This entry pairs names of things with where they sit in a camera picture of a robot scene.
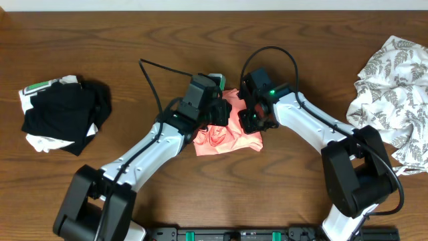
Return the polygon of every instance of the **clothing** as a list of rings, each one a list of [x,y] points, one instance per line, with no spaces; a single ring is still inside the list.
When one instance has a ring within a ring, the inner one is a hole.
[[[358,96],[346,118],[371,125],[382,140],[399,148],[397,174],[428,171],[428,48],[391,36],[355,82]]]
[[[227,153],[244,147],[260,151],[263,142],[260,132],[247,135],[239,124],[238,112],[246,108],[245,101],[237,96],[236,89],[223,91],[223,98],[232,105],[229,124],[226,127],[209,125],[208,131],[198,132],[195,140],[196,155]]]
[[[111,112],[105,87],[66,76],[19,92],[22,131],[36,151],[63,149],[79,155]]]

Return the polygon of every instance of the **pink cloth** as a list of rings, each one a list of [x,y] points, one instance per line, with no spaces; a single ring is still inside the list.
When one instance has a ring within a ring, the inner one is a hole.
[[[223,98],[232,105],[229,124],[226,127],[208,126],[208,131],[199,131],[195,140],[196,155],[227,153],[244,147],[256,151],[263,148],[260,132],[247,135],[239,124],[238,112],[246,108],[245,101],[237,96],[238,90],[223,91]]]

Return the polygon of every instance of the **black cable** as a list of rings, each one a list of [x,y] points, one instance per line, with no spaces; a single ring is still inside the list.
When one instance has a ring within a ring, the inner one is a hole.
[[[103,205],[103,209],[102,209],[102,213],[101,213],[101,217],[100,217],[100,222],[98,223],[98,227],[97,227],[97,230],[96,230],[96,233],[95,233],[94,241],[98,241],[98,237],[99,237],[99,235],[100,235],[100,233],[102,231],[102,228],[103,228],[103,225],[104,225],[104,221],[106,219],[108,205],[110,203],[110,198],[113,195],[114,188],[116,187],[116,184],[118,183],[120,176],[125,172],[126,168],[129,166],[129,164],[132,161],[134,161],[135,158],[137,158],[142,152],[144,152],[145,150],[147,150],[153,143],[155,143],[155,142],[157,142],[159,140],[159,137],[161,136],[161,133],[162,133],[162,128],[163,128],[163,111],[162,111],[161,101],[159,100],[159,96],[156,93],[156,90],[154,89],[152,81],[150,80],[150,78],[148,77],[148,74],[147,74],[146,70],[142,66],[143,62],[145,62],[145,61],[143,61],[143,60],[139,61],[140,68],[142,70],[142,73],[146,77],[148,85],[152,89],[154,98],[156,99],[156,103],[158,105],[159,117],[160,117],[160,120],[159,120],[159,131],[158,131],[158,133],[156,134],[156,136],[154,137],[153,140],[151,140],[149,143],[147,143],[147,145],[145,145],[142,149],[140,149],[139,151],[137,151],[125,164],[123,164],[122,166],[120,166],[120,169],[119,169],[118,173],[116,174],[116,176],[114,177],[114,180],[112,182],[112,187],[110,188],[110,191],[108,192],[108,195],[106,196],[106,201],[104,202],[104,205]],[[149,64],[152,64],[154,66],[158,66],[158,67],[162,68],[158,64],[155,64],[155,63],[152,63],[152,62],[150,62]]]
[[[156,64],[156,63],[150,62],[150,61],[148,61],[148,60],[140,59],[140,61],[141,61],[141,62],[144,62],[144,63],[147,63],[147,64],[151,64],[151,65],[156,66],[156,67],[159,67],[159,68],[162,68],[162,69],[164,69],[164,70],[169,70],[169,71],[174,72],[174,73],[184,74],[184,75],[187,75],[187,76],[192,76],[192,74],[189,74],[189,73],[186,73],[186,72],[183,72],[183,71],[180,71],[180,70],[174,70],[174,69],[172,69],[172,68],[168,68],[168,67],[166,67],[166,66],[161,66],[160,64]]]
[[[339,132],[340,134],[344,135],[345,137],[347,137],[349,139],[352,139],[356,144],[360,145],[361,148],[363,148],[365,151],[370,153],[372,156],[376,157],[379,161],[381,161],[382,165],[387,169],[388,174],[394,179],[394,182],[397,184],[397,188],[399,190],[399,195],[400,195],[400,201],[399,201],[398,206],[395,209],[390,210],[390,211],[367,213],[364,215],[364,220],[366,218],[368,218],[369,216],[385,216],[385,215],[395,214],[398,211],[400,211],[401,208],[404,206],[405,196],[404,196],[403,186],[401,185],[401,182],[400,182],[399,178],[397,177],[397,175],[395,175],[394,171],[387,165],[387,162],[384,161],[381,157],[379,157],[379,155],[376,153],[376,151],[372,147],[369,147],[368,145],[366,145],[362,141],[358,140],[353,135],[347,133],[346,131],[343,131],[337,125],[334,125],[332,123],[329,123],[327,120],[324,120],[321,116],[318,116],[315,112],[311,111],[307,106],[305,106],[304,102],[302,102],[300,100],[299,95],[298,95],[298,93],[299,93],[299,71],[297,68],[297,63],[296,63],[295,59],[293,58],[293,56],[287,50],[280,48],[280,47],[277,47],[277,46],[266,46],[266,47],[263,47],[263,48],[255,51],[252,55],[250,55],[250,57],[245,62],[244,66],[242,68],[241,78],[239,80],[239,83],[242,85],[243,74],[245,72],[245,69],[247,68],[247,65],[249,64],[249,61],[259,52],[261,52],[263,50],[268,50],[268,49],[279,50],[279,51],[285,53],[293,62],[294,72],[296,73],[296,91],[295,91],[295,94],[296,94],[296,100],[297,100],[298,104],[300,105],[300,107],[303,108],[307,113],[311,114],[313,117],[317,118],[319,121],[324,123],[326,126],[330,127],[332,130]]]

